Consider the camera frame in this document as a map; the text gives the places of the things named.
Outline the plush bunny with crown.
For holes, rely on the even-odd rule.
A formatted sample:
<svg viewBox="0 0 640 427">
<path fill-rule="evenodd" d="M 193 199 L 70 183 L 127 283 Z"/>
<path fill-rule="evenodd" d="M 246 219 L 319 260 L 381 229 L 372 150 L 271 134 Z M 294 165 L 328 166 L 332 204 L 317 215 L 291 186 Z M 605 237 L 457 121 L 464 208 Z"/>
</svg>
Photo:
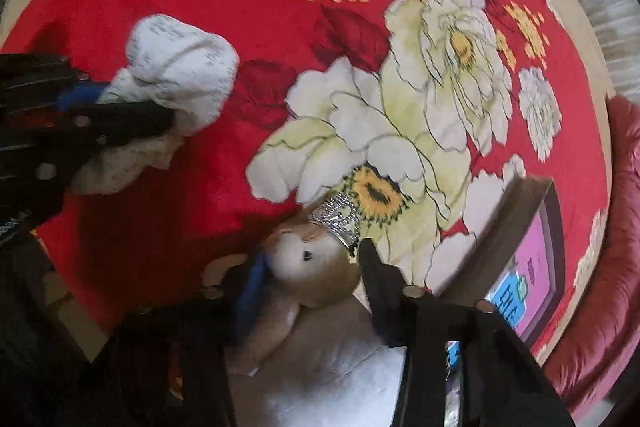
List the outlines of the plush bunny with crown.
<svg viewBox="0 0 640 427">
<path fill-rule="evenodd" d="M 301 309 L 325 308 L 352 295 L 360 280 L 354 262 L 359 235 L 357 206 L 342 192 L 270 233 L 257 254 L 266 255 L 272 280 L 254 329 L 230 350 L 230 373 L 255 375 L 292 332 Z"/>
</svg>

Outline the dark shallow box tray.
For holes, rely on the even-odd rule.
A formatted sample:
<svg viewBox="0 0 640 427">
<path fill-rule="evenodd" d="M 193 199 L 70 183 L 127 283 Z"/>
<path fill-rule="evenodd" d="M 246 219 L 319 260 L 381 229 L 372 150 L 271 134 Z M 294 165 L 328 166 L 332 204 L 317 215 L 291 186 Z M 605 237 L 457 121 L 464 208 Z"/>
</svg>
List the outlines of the dark shallow box tray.
<svg viewBox="0 0 640 427">
<path fill-rule="evenodd" d="M 540 338 L 565 289 L 565 248 L 558 193 L 551 179 L 513 181 L 468 260 L 442 292 L 447 303 L 482 298 L 525 346 Z"/>
</svg>

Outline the pink quilted comforter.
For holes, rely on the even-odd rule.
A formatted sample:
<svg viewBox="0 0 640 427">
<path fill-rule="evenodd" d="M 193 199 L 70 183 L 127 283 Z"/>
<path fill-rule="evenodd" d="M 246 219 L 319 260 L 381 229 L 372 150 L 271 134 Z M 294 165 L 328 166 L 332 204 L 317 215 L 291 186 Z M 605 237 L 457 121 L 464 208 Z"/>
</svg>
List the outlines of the pink quilted comforter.
<svg viewBox="0 0 640 427">
<path fill-rule="evenodd" d="M 544 371 L 576 421 L 612 390 L 639 347 L 639 106 L 606 101 L 613 185 L 586 292 Z"/>
</svg>

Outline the white paper towel roll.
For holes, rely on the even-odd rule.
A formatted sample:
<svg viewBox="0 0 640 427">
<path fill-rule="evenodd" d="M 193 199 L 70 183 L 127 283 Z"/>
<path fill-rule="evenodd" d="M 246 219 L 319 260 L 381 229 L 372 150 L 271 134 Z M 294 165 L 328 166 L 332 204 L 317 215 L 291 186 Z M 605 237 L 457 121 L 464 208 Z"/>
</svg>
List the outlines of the white paper towel roll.
<svg viewBox="0 0 640 427">
<path fill-rule="evenodd" d="M 212 287 L 250 260 L 212 262 Z M 292 332 L 253 376 L 229 372 L 240 426 L 386 426 L 399 389 L 404 352 L 383 345 L 369 311 L 354 295 L 320 309 L 303 308 Z"/>
</svg>

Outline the white blue wipes packet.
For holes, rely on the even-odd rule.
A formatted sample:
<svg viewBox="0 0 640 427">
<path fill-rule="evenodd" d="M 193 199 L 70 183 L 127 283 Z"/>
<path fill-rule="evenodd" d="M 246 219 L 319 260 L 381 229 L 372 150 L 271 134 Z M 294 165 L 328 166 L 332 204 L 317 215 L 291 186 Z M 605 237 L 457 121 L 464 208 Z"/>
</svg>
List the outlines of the white blue wipes packet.
<svg viewBox="0 0 640 427">
<path fill-rule="evenodd" d="M 462 362 L 459 341 L 446 344 L 445 427 L 457 427 L 461 417 Z"/>
</svg>

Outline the pink book in tray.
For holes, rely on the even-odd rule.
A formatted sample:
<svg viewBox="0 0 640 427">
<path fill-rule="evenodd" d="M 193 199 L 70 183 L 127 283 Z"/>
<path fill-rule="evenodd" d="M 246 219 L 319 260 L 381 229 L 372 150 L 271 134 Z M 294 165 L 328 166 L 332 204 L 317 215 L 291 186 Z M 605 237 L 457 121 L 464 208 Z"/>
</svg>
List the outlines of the pink book in tray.
<svg viewBox="0 0 640 427">
<path fill-rule="evenodd" d="M 502 314 L 521 340 L 534 327 L 536 313 L 550 289 L 544 225 L 537 213 L 497 282 L 485 298 Z"/>
</svg>

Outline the white speckled sock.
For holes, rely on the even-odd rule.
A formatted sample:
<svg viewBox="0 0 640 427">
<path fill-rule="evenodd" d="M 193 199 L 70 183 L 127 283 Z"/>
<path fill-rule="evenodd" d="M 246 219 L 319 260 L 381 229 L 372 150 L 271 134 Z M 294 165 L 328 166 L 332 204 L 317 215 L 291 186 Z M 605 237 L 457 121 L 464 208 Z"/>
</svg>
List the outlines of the white speckled sock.
<svg viewBox="0 0 640 427">
<path fill-rule="evenodd" d="M 240 64 L 224 37 L 165 14 L 138 20 L 125 51 L 128 65 L 116 72 L 98 102 L 153 102 L 173 110 L 175 122 L 157 138 L 109 146 L 92 158 L 73 179 L 78 195 L 115 194 L 146 168 L 168 169 L 184 139 L 218 119 Z"/>
</svg>

